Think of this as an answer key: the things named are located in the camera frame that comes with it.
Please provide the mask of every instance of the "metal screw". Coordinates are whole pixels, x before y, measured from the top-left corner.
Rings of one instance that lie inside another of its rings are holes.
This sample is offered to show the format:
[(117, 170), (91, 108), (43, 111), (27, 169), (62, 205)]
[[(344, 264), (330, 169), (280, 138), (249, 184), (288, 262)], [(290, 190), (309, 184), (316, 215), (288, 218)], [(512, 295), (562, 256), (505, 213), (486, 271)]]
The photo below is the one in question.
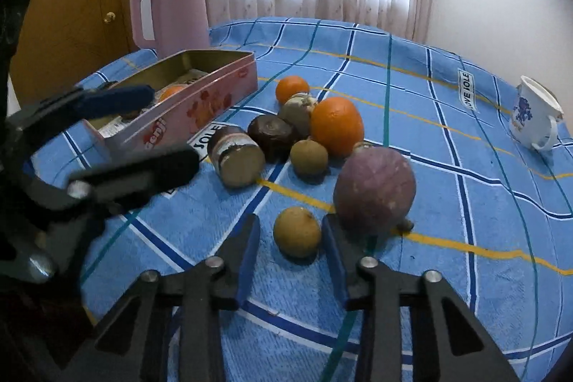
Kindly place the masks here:
[(37, 284), (43, 284), (56, 273), (56, 265), (46, 255), (34, 253), (28, 259), (30, 276)]
[(139, 275), (139, 278), (144, 282), (157, 282), (159, 280), (159, 272), (153, 269), (146, 270)]
[(372, 256), (364, 256), (360, 259), (360, 265), (362, 267), (367, 267), (368, 269), (372, 269), (378, 265), (378, 260), (373, 258)]
[(442, 279), (442, 274), (437, 270), (427, 270), (424, 272), (424, 278), (432, 284), (438, 283)]
[(212, 267), (215, 269), (216, 267), (221, 267), (225, 261), (223, 261), (219, 256), (209, 256), (205, 259), (205, 264), (207, 267)]
[(68, 186), (68, 194), (76, 199), (85, 199), (90, 195), (92, 187), (82, 180), (75, 180)]

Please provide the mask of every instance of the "wooden door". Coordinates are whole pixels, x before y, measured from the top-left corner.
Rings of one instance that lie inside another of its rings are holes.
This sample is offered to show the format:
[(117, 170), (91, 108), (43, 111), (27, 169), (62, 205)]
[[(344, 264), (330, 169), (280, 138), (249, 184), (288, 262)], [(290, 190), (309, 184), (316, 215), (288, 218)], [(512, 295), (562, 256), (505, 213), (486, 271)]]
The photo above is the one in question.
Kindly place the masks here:
[(10, 67), (20, 104), (70, 88), (133, 50), (122, 8), (127, 5), (128, 0), (31, 0)]

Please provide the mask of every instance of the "yellow stripe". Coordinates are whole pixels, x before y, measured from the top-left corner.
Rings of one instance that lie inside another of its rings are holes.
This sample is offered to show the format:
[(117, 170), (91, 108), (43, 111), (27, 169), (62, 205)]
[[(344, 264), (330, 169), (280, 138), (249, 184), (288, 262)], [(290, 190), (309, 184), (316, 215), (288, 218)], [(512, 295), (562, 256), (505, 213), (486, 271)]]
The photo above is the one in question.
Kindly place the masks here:
[[(277, 183), (269, 182), (268, 180), (264, 179), (258, 179), (257, 183), (263, 187), (267, 187), (268, 189), (276, 193), (292, 198), (298, 202), (306, 203), (307, 205), (322, 209), (323, 211), (326, 212), (334, 212), (333, 205), (326, 203), (324, 201), (320, 201), (311, 196), (307, 196), (306, 194), (302, 194), (293, 189), (283, 187), (281, 185), (278, 185)], [(447, 248), (448, 250), (456, 250), (460, 252), (472, 252), (478, 256), (482, 256), (488, 259), (508, 260), (508, 259), (521, 258), (525, 261), (531, 262), (531, 256), (528, 253), (523, 252), (522, 250), (512, 250), (512, 251), (489, 250), (487, 248), (482, 248), (481, 246), (468, 245), (467, 243), (448, 240), (445, 238), (436, 238), (435, 236), (422, 235), (422, 233), (416, 233), (416, 232), (405, 234), (403, 235), (403, 238), (416, 243), (422, 243), (423, 245), (437, 246), (440, 248)], [(535, 262), (561, 275), (573, 275), (573, 269), (561, 269), (557, 266), (554, 266), (545, 259), (538, 258), (537, 256), (535, 256)]]
[(122, 57), (121, 58), (126, 64), (128, 64), (131, 68), (133, 68), (137, 72), (141, 72), (141, 68), (139, 68), (136, 64), (131, 62), (129, 59)]
[[(259, 80), (268, 81), (268, 78), (259, 77)], [(321, 86), (311, 86), (310, 88), (315, 89), (315, 90), (322, 90), (322, 91), (333, 92), (333, 93), (335, 93), (335, 94), (338, 94), (339, 96), (344, 96), (345, 98), (348, 98), (349, 100), (354, 100), (354, 101), (357, 101), (357, 102), (362, 102), (363, 104), (367, 104), (367, 105), (373, 106), (373, 107), (378, 107), (378, 108), (381, 108), (381, 109), (384, 108), (384, 106), (381, 105), (381, 104), (376, 104), (375, 102), (365, 101), (365, 100), (363, 100), (363, 99), (361, 99), (361, 98), (357, 98), (356, 96), (352, 96), (352, 95), (346, 94), (346, 93), (344, 93), (344, 92), (332, 90), (332, 89), (330, 89), (330, 88), (323, 88), (323, 87), (321, 87)], [(482, 143), (484, 143), (484, 144), (486, 144), (486, 145), (489, 146), (489, 143), (488, 143), (487, 141), (484, 141), (484, 140), (483, 140), (482, 138), (480, 138), (479, 136), (474, 136), (474, 135), (470, 135), (470, 134), (468, 134), (468, 133), (463, 133), (463, 131), (460, 131), (460, 130), (458, 130), (458, 129), (456, 129), (456, 128), (453, 128), (453, 127), (450, 127), (450, 126), (447, 126), (447, 125), (442, 125), (442, 124), (439, 124), (438, 122), (434, 122), (433, 120), (425, 119), (425, 118), (423, 118), (423, 117), (416, 116), (416, 115), (414, 115), (414, 114), (409, 114), (408, 112), (405, 112), (405, 111), (403, 111), (403, 110), (397, 110), (397, 109), (391, 108), (390, 111), (391, 111), (391, 112), (395, 112), (395, 113), (397, 113), (397, 114), (402, 114), (402, 115), (404, 115), (404, 116), (410, 117), (411, 119), (420, 120), (421, 122), (424, 122), (424, 123), (429, 124), (429, 125), (434, 125), (434, 126), (436, 126), (436, 127), (445, 128), (445, 129), (447, 129), (447, 130), (450, 130), (450, 131), (453, 131), (453, 132), (455, 132), (455, 133), (458, 133), (458, 134), (460, 134), (460, 135), (462, 135), (462, 136), (465, 136), (466, 138), (469, 138), (469, 139), (471, 139), (471, 140), (481, 141)], [(505, 150), (505, 149), (503, 149), (503, 148), (497, 148), (497, 147), (494, 146), (494, 149), (495, 149), (497, 152), (499, 152), (499, 153), (508, 154), (509, 156), (517, 157), (517, 156), (516, 156), (515, 154), (513, 154), (511, 151)], [(523, 165), (525, 166), (525, 168), (526, 168), (527, 170), (529, 170), (531, 173), (536, 174), (538, 177), (541, 177), (541, 178), (544, 179), (544, 180), (553, 180), (553, 176), (552, 176), (552, 175), (544, 175), (544, 174), (542, 174), (542, 173), (539, 173), (539, 172), (537, 172), (536, 170), (533, 170), (533, 169), (531, 169), (530, 167), (528, 167), (527, 165), (525, 165), (525, 163), (523, 163), (523, 161), (522, 161), (521, 159), (518, 159), (518, 160), (519, 160), (519, 162), (520, 162), (521, 164), (523, 164)], [(556, 175), (555, 175), (555, 178), (556, 178), (556, 179), (563, 179), (563, 178), (565, 178), (565, 177), (573, 177), (573, 173), (560, 173), (560, 174), (556, 174)]]
[[(416, 243), (422, 243), (423, 245), (438, 246), (440, 248), (447, 248), (449, 250), (456, 250), (460, 252), (472, 252), (478, 256), (482, 256), (488, 259), (517, 259), (521, 258), (525, 261), (531, 262), (531, 255), (522, 250), (512, 250), (512, 251), (495, 251), (489, 250), (487, 248), (482, 248), (480, 246), (468, 245), (466, 243), (457, 242), (454, 240), (447, 240), (445, 238), (435, 238), (433, 236), (422, 235), (422, 233), (411, 232), (403, 235), (403, 238), (411, 240)], [(561, 275), (573, 275), (573, 269), (561, 269), (553, 264), (549, 263), (545, 259), (535, 257), (535, 262), (547, 267)]]
[[(305, 51), (305, 52), (307, 51), (306, 49), (297, 48), (297, 47), (286, 47), (286, 46), (264, 44), (264, 43), (253, 43), (253, 44), (249, 44), (249, 45), (273, 47), (273, 48), (277, 48), (277, 49), (291, 49), (292, 51)], [(243, 45), (242, 44), (240, 44), (240, 45), (239, 44), (226, 44), (225, 46), (239, 47), (239, 46), (243, 46)], [(317, 49), (311, 49), (310, 52), (314, 52), (315, 54), (328, 55), (328, 56), (336, 57), (339, 59), (348, 59), (350, 61), (374, 65), (375, 67), (387, 68), (387, 65), (382, 63), (382, 62), (371, 61), (369, 59), (363, 59), (361, 57), (357, 57), (357, 56), (353, 56), (353, 55), (335, 54), (334, 52), (319, 51)], [(448, 83), (448, 82), (445, 82), (443, 80), (438, 80), (437, 78), (430, 78), (430, 77), (428, 77), (428, 75), (423, 75), (423, 74), (419, 74), (416, 72), (412, 72), (411, 70), (406, 70), (405, 68), (400, 68), (400, 67), (395, 67), (395, 66), (390, 66), (390, 68), (396, 72), (400, 72), (400, 73), (403, 73), (406, 75), (411, 75), (412, 77), (422, 78), (423, 80), (427, 80), (427, 81), (430, 81), (432, 83), (441, 84), (442, 86), (446, 86), (446, 87), (451, 88), (453, 90), (456, 90), (458, 88), (457, 84)], [(498, 106), (497, 103), (487, 99), (485, 96), (482, 96), (481, 94), (476, 94), (476, 98), (483, 101), (483, 102), (490, 104), (491, 106), (495, 107), (496, 109), (498, 109), (498, 110), (500, 110), (506, 114), (511, 114), (510, 110), (506, 109), (505, 107)]]
[(302, 194), (298, 191), (294, 191), (291, 190), (290, 188), (286, 188), (283, 187), (281, 185), (278, 185), (276, 183), (273, 182), (269, 182), (268, 180), (264, 180), (264, 179), (258, 179), (257, 183), (263, 187), (267, 187), (270, 190), (282, 194), (283, 196), (288, 196), (292, 199), (296, 199), (297, 201), (301, 202), (301, 203), (305, 203), (308, 204), (310, 206), (314, 206), (316, 208), (322, 209), (323, 211), (326, 212), (334, 212), (334, 206), (329, 204), (329, 203), (325, 203), (323, 201), (317, 200), (316, 198), (307, 196), (306, 194)]
[[(268, 78), (259, 77), (259, 80), (267, 81)], [(351, 96), (350, 94), (346, 94), (346, 93), (344, 93), (344, 92), (336, 91), (336, 90), (333, 90), (333, 89), (330, 89), (330, 88), (322, 88), (321, 86), (311, 86), (310, 88), (312, 88), (312, 89), (314, 89), (314, 90), (321, 90), (321, 91), (333, 92), (333, 93), (338, 94), (339, 96), (343, 96), (343, 97), (345, 97), (345, 98), (347, 98), (347, 99), (349, 99), (349, 100), (354, 100), (354, 101), (357, 101), (357, 102), (362, 102), (363, 104), (367, 104), (367, 105), (373, 106), (373, 107), (378, 107), (378, 108), (381, 108), (381, 109), (384, 108), (384, 106), (383, 106), (382, 104), (376, 104), (375, 102), (365, 101), (365, 100), (363, 100), (363, 99), (361, 99), (361, 98), (357, 98), (356, 96)], [(423, 117), (416, 116), (416, 115), (414, 115), (414, 114), (409, 114), (408, 112), (405, 112), (405, 111), (403, 111), (403, 110), (397, 110), (397, 109), (394, 109), (394, 108), (390, 108), (390, 111), (391, 111), (391, 112), (395, 112), (396, 114), (402, 114), (402, 115), (404, 115), (404, 116), (410, 117), (411, 119), (420, 120), (421, 122), (424, 122), (424, 123), (429, 124), (429, 125), (434, 125), (434, 126), (436, 126), (436, 127), (448, 129), (448, 130), (450, 130), (450, 131), (453, 131), (453, 132), (455, 132), (455, 133), (459, 133), (460, 135), (463, 135), (463, 136), (465, 136), (466, 138), (470, 138), (470, 139), (472, 139), (472, 140), (483, 141), (479, 136), (474, 136), (474, 135), (470, 135), (470, 134), (468, 134), (468, 133), (463, 133), (463, 131), (460, 131), (460, 130), (458, 130), (458, 129), (449, 127), (449, 126), (447, 126), (447, 125), (439, 124), (438, 122), (434, 122), (433, 120), (425, 119), (425, 118), (423, 118)], [(515, 154), (513, 154), (513, 153), (511, 153), (511, 152), (509, 152), (509, 151), (506, 151), (505, 149), (495, 148), (495, 150), (500, 151), (500, 152), (502, 152), (502, 153), (509, 154), (510, 156), (514, 156), (514, 157), (515, 157)]]
[(84, 308), (84, 311), (85, 311), (86, 315), (88, 316), (88, 319), (90, 320), (90, 322), (92, 323), (92, 325), (95, 327), (96, 324), (97, 324), (97, 319), (96, 319), (96, 317), (92, 314), (92, 312), (88, 309), (88, 307), (87, 307), (85, 304), (83, 304), (82, 306), (83, 306), (83, 308)]

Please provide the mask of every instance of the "pink plastic jug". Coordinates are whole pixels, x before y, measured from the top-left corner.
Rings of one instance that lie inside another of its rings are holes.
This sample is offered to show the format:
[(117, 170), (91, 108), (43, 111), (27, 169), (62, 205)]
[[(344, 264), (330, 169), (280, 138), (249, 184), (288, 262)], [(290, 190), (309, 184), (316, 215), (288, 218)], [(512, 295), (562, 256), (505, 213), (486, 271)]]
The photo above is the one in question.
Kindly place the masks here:
[(151, 0), (155, 39), (143, 37), (141, 0), (130, 0), (130, 7), (135, 44), (155, 49), (160, 59), (184, 49), (209, 48), (205, 0)]

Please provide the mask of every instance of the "round fruit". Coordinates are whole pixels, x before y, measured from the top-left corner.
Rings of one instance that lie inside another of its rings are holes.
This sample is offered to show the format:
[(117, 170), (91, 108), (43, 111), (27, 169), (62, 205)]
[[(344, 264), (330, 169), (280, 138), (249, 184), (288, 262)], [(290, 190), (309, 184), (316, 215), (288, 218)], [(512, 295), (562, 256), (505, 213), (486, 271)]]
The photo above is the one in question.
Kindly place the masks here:
[(354, 151), (334, 186), (334, 207), (348, 231), (390, 236), (402, 225), (414, 196), (416, 180), (408, 160), (390, 148)]
[(277, 88), (274, 90), (274, 95), (280, 104), (285, 104), (293, 94), (298, 92), (310, 92), (310, 86), (304, 78), (291, 75), (279, 81)]
[(298, 92), (281, 107), (279, 117), (293, 125), (301, 138), (307, 138), (310, 135), (310, 115), (316, 103), (308, 93)]
[(320, 227), (312, 213), (303, 207), (289, 207), (274, 221), (274, 242), (293, 258), (308, 258), (320, 243)]
[(291, 148), (290, 163), (299, 176), (317, 176), (328, 167), (328, 151), (316, 141), (302, 140)]
[(247, 133), (263, 150), (270, 164), (286, 162), (292, 145), (299, 139), (294, 127), (277, 116), (255, 117)]
[(161, 93), (159, 97), (159, 102), (165, 101), (168, 97), (173, 96), (176, 92), (180, 92), (187, 87), (186, 84), (174, 84), (169, 88), (166, 88), (164, 92)]
[(336, 96), (316, 105), (310, 116), (310, 135), (332, 156), (346, 157), (364, 140), (364, 124), (356, 106)]

